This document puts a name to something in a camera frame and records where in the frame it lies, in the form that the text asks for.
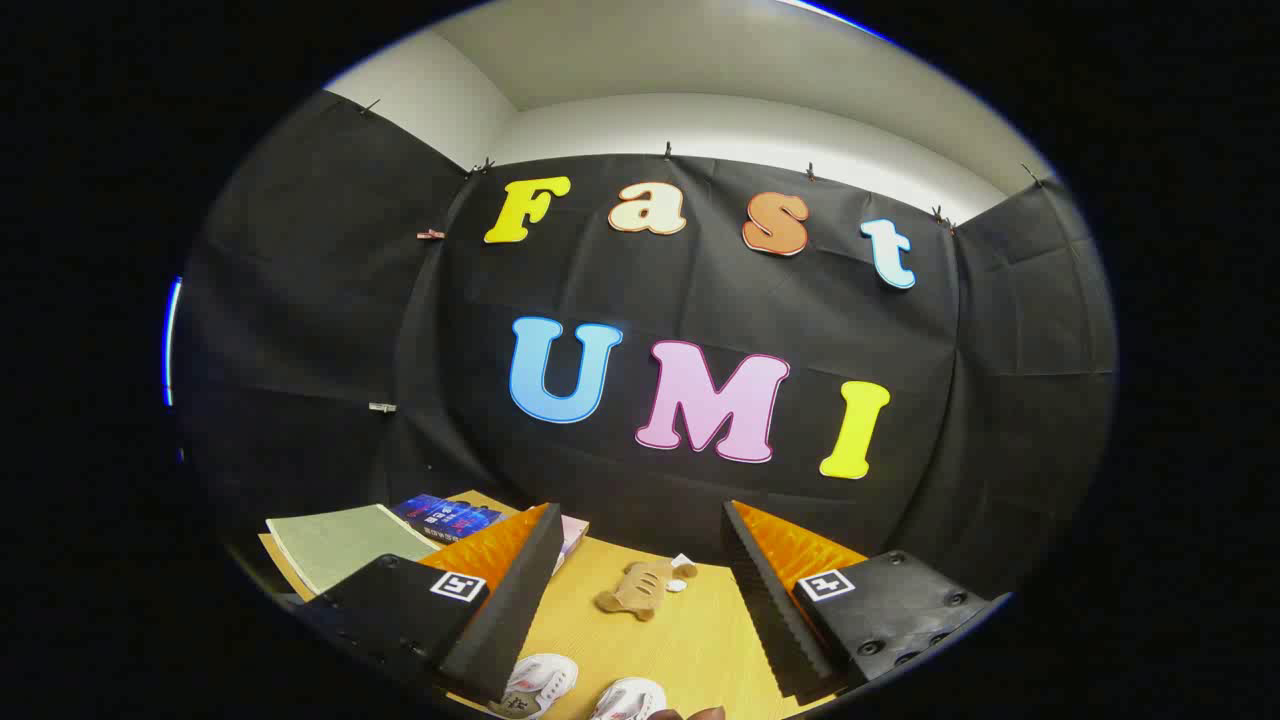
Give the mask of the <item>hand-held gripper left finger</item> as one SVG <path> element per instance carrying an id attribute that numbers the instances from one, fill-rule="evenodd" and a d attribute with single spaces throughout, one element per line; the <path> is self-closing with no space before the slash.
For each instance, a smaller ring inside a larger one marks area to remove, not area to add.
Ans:
<path id="1" fill-rule="evenodd" d="M 384 553 L 301 605 L 300 620 L 407 688 L 498 701 L 562 539 L 559 505 L 541 503 L 420 560 Z"/>

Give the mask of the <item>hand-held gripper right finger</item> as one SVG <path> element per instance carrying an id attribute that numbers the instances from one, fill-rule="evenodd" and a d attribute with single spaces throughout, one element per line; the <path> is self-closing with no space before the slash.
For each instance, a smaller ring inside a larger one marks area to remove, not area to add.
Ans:
<path id="1" fill-rule="evenodd" d="M 864 694 L 1001 610 L 901 550 L 865 556 L 736 500 L 722 541 L 781 693 Z"/>

